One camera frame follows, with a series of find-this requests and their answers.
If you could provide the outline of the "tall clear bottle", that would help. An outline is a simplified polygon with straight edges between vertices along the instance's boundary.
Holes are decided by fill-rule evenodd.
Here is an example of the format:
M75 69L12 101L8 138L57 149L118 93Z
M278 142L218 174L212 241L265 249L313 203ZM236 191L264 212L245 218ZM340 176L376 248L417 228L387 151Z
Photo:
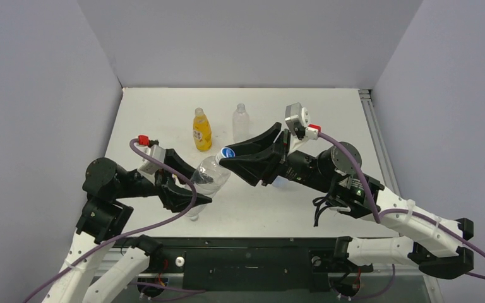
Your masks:
M250 118L243 103L237 105L232 115L232 137L235 143L249 138Z

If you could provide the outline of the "yellow juice bottle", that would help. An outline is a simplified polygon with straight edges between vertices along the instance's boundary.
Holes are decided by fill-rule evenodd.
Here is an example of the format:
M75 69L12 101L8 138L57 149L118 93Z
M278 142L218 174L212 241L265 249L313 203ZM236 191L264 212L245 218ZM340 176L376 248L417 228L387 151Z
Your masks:
M201 107L195 109L193 138L196 148L201 152L208 151L212 147L212 130L209 120Z

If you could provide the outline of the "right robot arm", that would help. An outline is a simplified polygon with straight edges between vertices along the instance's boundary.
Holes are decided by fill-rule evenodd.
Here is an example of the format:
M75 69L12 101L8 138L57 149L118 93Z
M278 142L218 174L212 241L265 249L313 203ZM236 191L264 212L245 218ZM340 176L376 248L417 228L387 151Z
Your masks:
M474 253L465 242L474 234L471 220L449 220L418 207L369 175L359 177L359 152L341 142L312 156L297 151L292 136L279 123L263 134L224 148L219 164L248 184L271 184L281 177L323 193L315 214L336 209L340 214L393 230L396 237L363 239L339 237L332 264L350 266L401 264L422 273L451 280L470 273Z

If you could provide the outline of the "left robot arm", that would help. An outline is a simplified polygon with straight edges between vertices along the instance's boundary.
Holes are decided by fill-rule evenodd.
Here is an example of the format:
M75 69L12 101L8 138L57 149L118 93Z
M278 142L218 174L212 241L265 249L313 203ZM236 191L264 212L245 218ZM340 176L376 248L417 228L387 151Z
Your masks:
M156 271L162 266L162 245L144 235L145 231L171 223L193 208L212 202L191 184L194 168L173 149L161 148L156 141L147 141L142 150L132 141L131 149L143 158L135 170L127 171L105 157L89 164L83 183L87 202L59 273L41 286L49 288L44 302L110 302L141 271ZM120 200L151 196L160 198L162 206L174 216L132 233L124 232L134 209ZM116 241L131 234L139 237L130 252L91 286L105 255Z

